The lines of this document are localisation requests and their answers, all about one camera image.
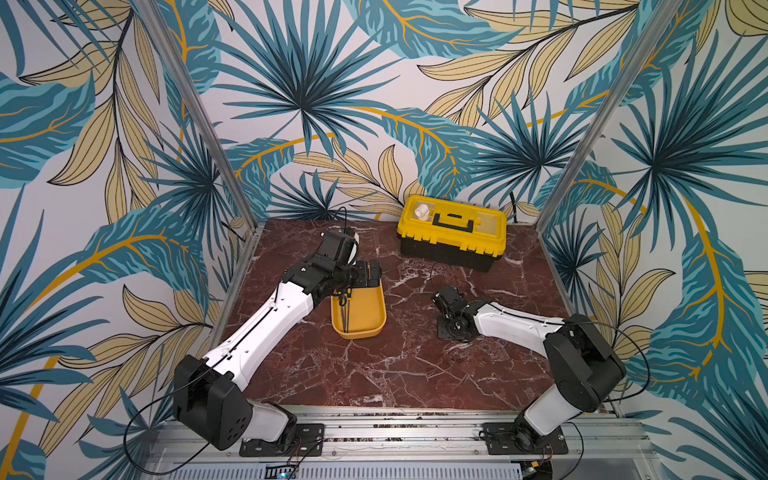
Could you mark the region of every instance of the red marble surface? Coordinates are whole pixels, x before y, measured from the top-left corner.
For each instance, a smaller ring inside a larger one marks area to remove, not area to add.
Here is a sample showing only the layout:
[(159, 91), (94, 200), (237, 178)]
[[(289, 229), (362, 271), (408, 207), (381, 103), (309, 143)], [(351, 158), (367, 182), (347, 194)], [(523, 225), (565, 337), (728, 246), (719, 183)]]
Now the red marble surface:
[[(516, 410), (551, 385), (547, 361), (524, 347), (485, 337), (470, 344), (438, 339), (430, 300), (450, 284), (468, 299), (484, 296), (539, 315), (565, 315), (533, 227), (510, 226), (504, 258), (481, 273), (401, 257), (396, 223), (349, 225), (360, 235), (359, 258), (379, 259), (384, 272), (384, 329), (369, 339), (342, 339), (331, 327), (325, 300), (264, 360), (246, 389), (249, 398), (287, 405)], [(317, 248), (320, 233), (339, 226), (268, 221), (224, 337), (266, 301), (288, 266)]]

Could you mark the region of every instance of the toolbox lid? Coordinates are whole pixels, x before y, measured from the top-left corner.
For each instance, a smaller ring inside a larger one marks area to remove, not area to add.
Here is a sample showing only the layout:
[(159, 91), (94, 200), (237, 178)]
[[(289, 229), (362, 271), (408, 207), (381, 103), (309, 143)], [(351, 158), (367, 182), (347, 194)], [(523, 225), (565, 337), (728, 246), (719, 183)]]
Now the toolbox lid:
[(499, 257), (507, 245), (507, 216), (490, 208), (412, 195), (402, 210), (397, 233)]

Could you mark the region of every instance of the mounting plate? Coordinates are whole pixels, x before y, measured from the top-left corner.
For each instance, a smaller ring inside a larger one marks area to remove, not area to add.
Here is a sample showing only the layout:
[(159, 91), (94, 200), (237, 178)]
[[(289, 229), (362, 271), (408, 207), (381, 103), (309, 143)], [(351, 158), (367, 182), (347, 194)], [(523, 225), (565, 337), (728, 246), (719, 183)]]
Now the mounting plate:
[[(523, 452), (515, 445), (515, 439), (511, 435), (514, 423), (483, 423), (483, 432), (491, 434), (485, 437), (485, 446), (488, 447), (489, 455), (530, 455), (530, 452)], [(552, 445), (552, 455), (565, 455), (568, 453), (568, 445), (565, 443), (563, 430), (557, 427), (552, 433), (541, 440), (540, 451), (546, 456), (549, 453), (547, 444)]]
[(291, 446), (285, 449), (275, 442), (263, 440), (243, 439), (240, 443), (241, 457), (291, 457), (298, 453), (299, 458), (319, 457), (323, 453), (323, 442), (326, 426), (322, 423), (300, 423), (296, 425), (296, 436), (293, 437)]

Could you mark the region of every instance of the tropical leaf wallpaper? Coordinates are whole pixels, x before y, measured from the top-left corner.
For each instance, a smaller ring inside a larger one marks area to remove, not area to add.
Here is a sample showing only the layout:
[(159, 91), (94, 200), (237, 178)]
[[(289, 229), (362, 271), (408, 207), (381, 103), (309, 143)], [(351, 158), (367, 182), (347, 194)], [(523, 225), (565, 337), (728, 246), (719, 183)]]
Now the tropical leaf wallpaper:
[[(211, 7), (163, 3), (205, 91)], [(210, 347), (249, 231), (130, 2), (0, 20), (0, 478), (138, 478), (124, 426)], [(168, 418), (131, 426), (134, 458)]]
[(649, 372), (603, 331), (673, 480), (768, 478), (766, 34), (766, 2), (683, 2), (544, 230), (573, 308), (644, 350), (621, 399)]
[(658, 2), (211, 2), (187, 64), (258, 219), (396, 220), (423, 192), (532, 222)]

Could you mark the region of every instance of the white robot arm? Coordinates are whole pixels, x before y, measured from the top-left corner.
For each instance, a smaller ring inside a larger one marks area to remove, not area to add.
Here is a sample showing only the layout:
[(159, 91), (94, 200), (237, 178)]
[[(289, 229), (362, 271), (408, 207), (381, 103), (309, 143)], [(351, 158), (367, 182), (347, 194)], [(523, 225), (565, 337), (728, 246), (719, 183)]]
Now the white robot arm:
[[(356, 262), (353, 231), (326, 232), (318, 250), (290, 267), (270, 298), (229, 339), (202, 360), (186, 356), (176, 367), (174, 416), (219, 450), (241, 437), (289, 445), (296, 418), (279, 406), (246, 399), (243, 390), (283, 336), (331, 295), (378, 286), (378, 263)], [(447, 286), (434, 295), (449, 337), (495, 336), (549, 359), (554, 385), (515, 421), (515, 444), (540, 452), (547, 436), (580, 412), (593, 412), (624, 378), (624, 364), (583, 316), (568, 320), (508, 309), (485, 300), (466, 302)]]
[(540, 452), (548, 436), (582, 412), (594, 412), (627, 373), (624, 363), (583, 315), (569, 319), (521, 312), (487, 300), (467, 302), (452, 286), (432, 301), (448, 337), (494, 336), (549, 360), (554, 385), (520, 412), (510, 435), (521, 452)]

